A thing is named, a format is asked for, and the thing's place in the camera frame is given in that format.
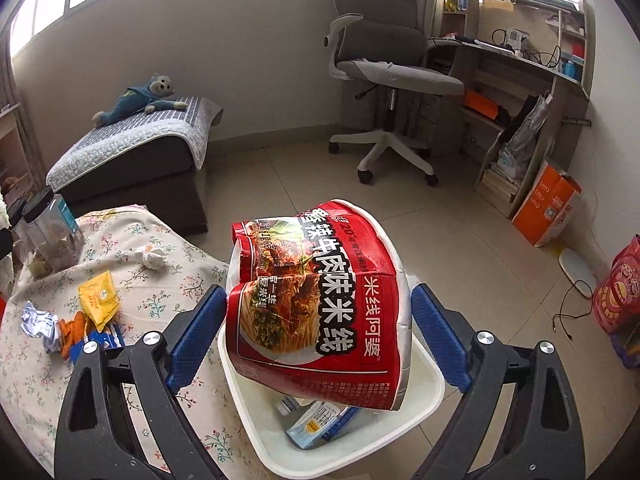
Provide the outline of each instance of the clear plastic jar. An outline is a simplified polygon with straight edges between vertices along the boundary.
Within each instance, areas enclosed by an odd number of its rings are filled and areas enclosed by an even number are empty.
[[[47,186],[22,212],[33,245],[55,272],[78,263],[84,236],[62,195]]]
[[[27,201],[23,198],[15,200],[7,210],[11,233],[14,237],[14,254],[26,266],[34,278],[48,276],[53,269],[36,249],[27,233],[27,223],[22,216]]]

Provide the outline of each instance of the shopping bag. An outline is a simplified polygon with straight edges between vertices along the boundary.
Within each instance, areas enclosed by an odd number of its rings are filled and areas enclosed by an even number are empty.
[[[640,314],[638,235],[613,259],[609,277],[598,286],[591,297],[591,304],[600,326],[609,334],[631,320],[635,314]]]

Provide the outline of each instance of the white wall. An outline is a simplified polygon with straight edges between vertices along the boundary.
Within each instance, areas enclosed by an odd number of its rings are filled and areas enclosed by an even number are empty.
[[[337,123],[322,46],[335,15],[332,0],[87,1],[14,57],[46,167],[156,72],[225,108],[212,139]]]
[[[570,227],[610,265],[640,232],[640,42],[613,0],[587,1],[596,27],[593,127],[583,129],[570,167],[586,202]]]

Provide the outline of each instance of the office chair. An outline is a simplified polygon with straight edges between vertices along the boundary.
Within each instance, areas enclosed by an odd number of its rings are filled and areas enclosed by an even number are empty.
[[[324,46],[331,50],[330,76],[369,81],[375,85],[373,88],[391,88],[391,93],[381,130],[334,135],[329,140],[329,152],[338,153],[338,142],[375,144],[358,165],[358,178],[369,184],[373,180],[370,165],[385,149],[392,148],[424,171],[429,186],[436,186],[438,177],[433,167],[414,152],[428,156],[427,143],[394,132],[398,90],[462,95],[462,81],[417,66],[426,54],[427,42],[416,29],[415,0],[334,0],[334,5],[338,18],[331,22],[324,38]]]

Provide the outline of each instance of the red noodle packaging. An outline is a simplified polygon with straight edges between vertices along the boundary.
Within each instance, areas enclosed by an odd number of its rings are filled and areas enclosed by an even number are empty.
[[[226,348],[236,371],[283,394],[399,409],[411,306],[380,224],[332,200],[233,224]]]

